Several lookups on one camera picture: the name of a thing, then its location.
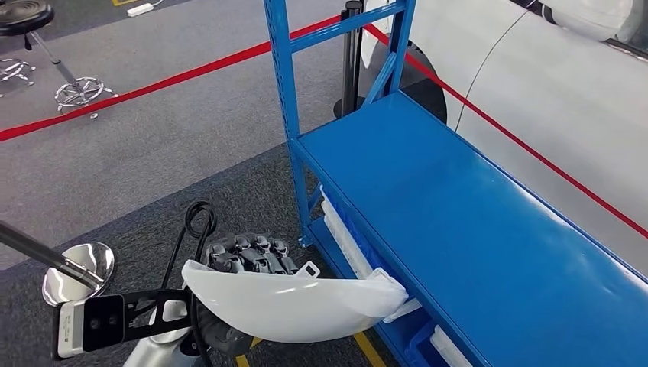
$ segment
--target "white plug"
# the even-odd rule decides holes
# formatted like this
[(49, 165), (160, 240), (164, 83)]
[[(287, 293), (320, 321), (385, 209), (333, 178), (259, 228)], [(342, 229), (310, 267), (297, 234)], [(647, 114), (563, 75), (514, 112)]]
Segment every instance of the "white plug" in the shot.
[(154, 9), (153, 5), (147, 2), (146, 4), (136, 6), (133, 9), (128, 9), (127, 12), (129, 17), (137, 17), (138, 15), (148, 13), (153, 9)]

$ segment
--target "shelf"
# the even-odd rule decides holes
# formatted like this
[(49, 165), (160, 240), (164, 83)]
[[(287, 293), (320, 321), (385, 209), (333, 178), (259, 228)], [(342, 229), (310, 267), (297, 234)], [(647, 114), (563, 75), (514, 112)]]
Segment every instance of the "shelf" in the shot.
[(473, 365), (648, 360), (645, 278), (403, 93), (290, 144)]

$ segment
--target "car body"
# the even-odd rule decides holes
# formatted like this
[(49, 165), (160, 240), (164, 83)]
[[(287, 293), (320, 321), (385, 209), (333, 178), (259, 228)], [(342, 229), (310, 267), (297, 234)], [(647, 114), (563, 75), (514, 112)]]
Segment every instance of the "car body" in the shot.
[[(367, 0), (365, 10), (389, 1)], [(633, 21), (648, 18), (634, 1)], [(390, 22), (374, 25), (387, 33)], [(605, 203), (446, 92), (449, 128), (648, 274), (648, 19), (641, 24), (630, 35), (640, 44), (625, 47), (509, 0), (419, 0), (410, 40), (441, 80)], [(376, 42), (364, 33), (365, 66)]]

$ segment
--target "yellow floor tape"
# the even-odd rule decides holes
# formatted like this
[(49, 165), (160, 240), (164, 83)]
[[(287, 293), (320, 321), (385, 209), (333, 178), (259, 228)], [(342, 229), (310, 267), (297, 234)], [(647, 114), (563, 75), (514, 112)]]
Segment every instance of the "yellow floor tape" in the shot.
[(128, 4), (130, 2), (138, 2), (138, 1), (139, 0), (121, 0), (121, 1), (120, 0), (112, 0), (112, 4), (114, 6), (119, 6), (119, 5)]
[(367, 357), (367, 359), (369, 359), (371, 367), (387, 367), (387, 365), (384, 364), (381, 355), (378, 354), (374, 346), (371, 345), (369, 339), (367, 339), (365, 333), (357, 333), (353, 336), (353, 338), (355, 339), (355, 342), (360, 346), (360, 349)]
[[(355, 339), (355, 342), (358, 344), (358, 346), (360, 346), (360, 350), (369, 360), (371, 367), (387, 367), (387, 365), (384, 364), (381, 355), (379, 355), (374, 346), (371, 345), (371, 342), (369, 341), (365, 333), (357, 333), (353, 336), (353, 338)], [(252, 346), (256, 346), (260, 342), (261, 339), (254, 338), (254, 340), (252, 341)], [(238, 367), (250, 367), (250, 363), (248, 362), (248, 359), (245, 358), (245, 356), (238, 356), (236, 357), (235, 361)]]

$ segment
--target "chrome stool base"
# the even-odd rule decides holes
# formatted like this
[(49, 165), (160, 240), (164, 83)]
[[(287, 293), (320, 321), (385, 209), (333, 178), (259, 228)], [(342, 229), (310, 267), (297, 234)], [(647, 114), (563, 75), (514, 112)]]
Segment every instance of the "chrome stool base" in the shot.
[[(106, 88), (101, 80), (84, 76), (77, 78), (75, 83), (65, 83), (54, 93), (54, 99), (58, 103), (58, 112), (63, 113), (63, 107), (87, 106), (91, 101), (97, 99), (102, 93), (109, 93), (116, 97), (117, 94), (112, 89)], [(91, 119), (96, 119), (97, 113), (90, 115)]]
[(23, 74), (23, 71), (32, 72), (36, 67), (19, 59), (2, 59), (0, 60), (0, 82), (5, 82), (11, 78), (19, 78), (26, 82), (27, 86), (33, 86), (34, 82)]
[(96, 285), (87, 287), (57, 269), (49, 268), (43, 279), (43, 298), (47, 304), (56, 306), (71, 300), (85, 300), (105, 291), (115, 271), (115, 255), (108, 246), (101, 242), (88, 242), (68, 248), (63, 256), (90, 271)]

